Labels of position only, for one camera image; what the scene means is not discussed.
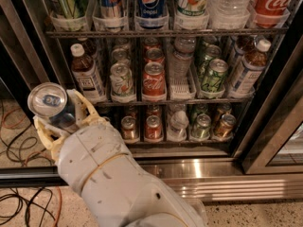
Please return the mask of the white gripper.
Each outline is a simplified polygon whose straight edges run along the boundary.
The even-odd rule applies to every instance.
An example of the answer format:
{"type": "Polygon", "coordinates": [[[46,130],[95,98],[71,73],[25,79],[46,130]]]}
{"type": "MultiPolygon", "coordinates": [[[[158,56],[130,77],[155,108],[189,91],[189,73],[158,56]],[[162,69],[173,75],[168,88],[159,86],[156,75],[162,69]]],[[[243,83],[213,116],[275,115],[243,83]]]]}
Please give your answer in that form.
{"type": "Polygon", "coordinates": [[[66,92],[74,104],[76,125],[84,128],[66,139],[66,131],[37,115],[33,117],[45,148],[60,152],[57,167],[61,178],[79,195],[92,175],[96,177],[93,183],[98,181],[98,171],[103,181],[114,181],[110,192],[117,186],[137,189],[138,164],[120,133],[110,124],[103,125],[106,120],[80,92],[75,89],[66,92]]]}

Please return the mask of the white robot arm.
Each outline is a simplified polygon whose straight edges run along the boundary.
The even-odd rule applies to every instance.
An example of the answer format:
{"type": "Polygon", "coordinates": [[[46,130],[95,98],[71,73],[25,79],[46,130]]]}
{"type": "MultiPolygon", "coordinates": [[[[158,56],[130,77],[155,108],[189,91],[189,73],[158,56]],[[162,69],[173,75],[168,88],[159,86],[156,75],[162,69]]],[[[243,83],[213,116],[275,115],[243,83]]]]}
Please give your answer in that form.
{"type": "Polygon", "coordinates": [[[207,221],[146,172],[120,132],[79,92],[44,83],[30,93],[34,125],[60,177],[99,227],[206,227],[207,221]]]}

